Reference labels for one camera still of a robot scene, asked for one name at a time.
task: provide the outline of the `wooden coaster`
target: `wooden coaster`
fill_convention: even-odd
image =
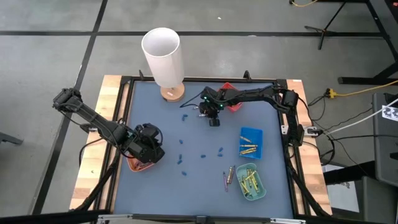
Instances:
[[[178,102],[184,97],[185,86],[183,83],[174,88],[160,88],[160,93],[168,102]]]

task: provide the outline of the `blue table surface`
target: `blue table surface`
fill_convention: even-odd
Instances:
[[[220,127],[210,127],[208,118],[198,117],[192,107],[179,108],[205,86],[215,90],[222,83],[185,82],[184,99],[178,103],[163,100],[154,82],[135,82],[130,112],[130,127],[152,123],[164,135],[165,156],[142,172],[132,172],[123,159],[115,214],[139,213],[153,215],[208,215],[226,217],[292,218],[292,204],[280,124],[276,110],[265,102],[243,103],[232,113],[221,111]],[[240,90],[262,88],[267,83],[233,83]],[[193,100],[199,104],[201,99]],[[182,121],[182,115],[188,117]],[[262,129],[262,159],[239,157],[241,127]],[[218,149],[223,147],[223,157]],[[177,164],[178,155],[182,163]],[[248,201],[234,176],[228,192],[224,191],[223,171],[253,162],[267,190],[265,197]]]

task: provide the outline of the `black tripod stand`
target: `black tripod stand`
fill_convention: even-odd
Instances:
[[[340,8],[337,10],[337,12],[335,13],[335,15],[331,18],[331,20],[329,21],[328,25],[326,25],[326,27],[324,29],[319,29],[316,27],[310,27],[310,26],[304,26],[304,28],[306,29],[312,29],[315,30],[317,32],[321,32],[321,37],[319,40],[319,45],[318,45],[318,50],[320,50],[322,48],[322,44],[323,44],[323,39],[325,38],[325,36],[333,36],[336,32],[333,31],[328,31],[328,28],[331,24],[331,22],[333,22],[333,20],[336,18],[337,14],[341,11],[341,9],[344,7],[344,5],[347,3],[347,0],[345,0],[343,2],[343,4],[340,6]]]

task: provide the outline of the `green tray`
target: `green tray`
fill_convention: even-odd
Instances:
[[[256,179],[257,184],[258,184],[258,189],[259,189],[258,193],[256,192],[256,190],[254,189],[253,186],[250,188],[249,182],[246,181],[246,186],[248,187],[248,190],[249,190],[251,196],[250,196],[250,194],[247,194],[247,195],[244,194],[244,190],[241,185],[241,181],[242,181],[242,177],[246,178],[248,176],[247,169],[251,169],[251,170],[255,171],[255,170],[257,170],[257,166],[253,163],[248,163],[245,165],[241,165],[236,169],[236,177],[238,178],[239,186],[241,187],[243,196],[248,200],[257,200],[257,199],[264,197],[267,193],[267,190],[262,185],[258,171],[254,174],[254,178]]]

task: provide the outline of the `wooden board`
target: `wooden board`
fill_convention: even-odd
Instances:
[[[304,86],[301,80],[287,80],[287,87],[290,90],[294,90],[298,95],[307,102],[305,98]],[[297,104],[297,117],[298,122],[303,126],[311,126],[311,120],[308,117],[307,109],[305,105],[299,100]],[[304,137],[306,142],[317,145],[315,138]],[[323,178],[323,172],[321,167],[321,162],[319,160],[318,150],[309,145],[303,143],[299,148],[300,158],[303,167],[304,180],[307,189],[311,192],[315,200],[321,205],[322,209],[327,213],[331,214],[331,207],[329,202],[329,196],[326,189],[325,179]],[[292,163],[295,167],[295,160],[292,158]],[[299,214],[304,214],[303,201],[301,196],[301,191],[299,187],[295,185],[295,193],[297,199],[297,207]]]
[[[104,116],[106,119],[112,119],[116,98],[118,95],[120,75],[105,75],[101,90],[96,105],[96,111]],[[304,87],[301,80],[287,80],[288,88],[295,90],[300,97],[305,101]],[[126,103],[127,87],[124,89],[122,97],[121,109],[119,117],[123,114],[124,105]],[[298,121],[303,126],[310,126],[311,122],[304,105],[299,102],[297,106]],[[87,142],[98,139],[97,133],[90,133]],[[304,141],[316,144],[315,140],[310,137],[304,137]],[[105,141],[99,141],[93,145],[88,146],[83,154],[83,160],[78,173],[75,190],[73,192],[70,208],[76,208],[84,199],[90,194],[99,180],[102,161],[104,159],[104,150],[106,147]],[[322,167],[319,160],[318,151],[311,145],[303,144],[299,148],[301,155],[301,162],[303,166],[303,173],[305,184],[315,200],[322,206],[322,208],[331,214],[331,207],[329,203],[328,194],[326,191],[325,180],[323,178]],[[104,208],[108,192],[108,185],[104,187],[103,196],[100,203],[100,208]],[[295,185],[295,193],[297,198],[298,211],[304,214],[302,197],[299,188]]]

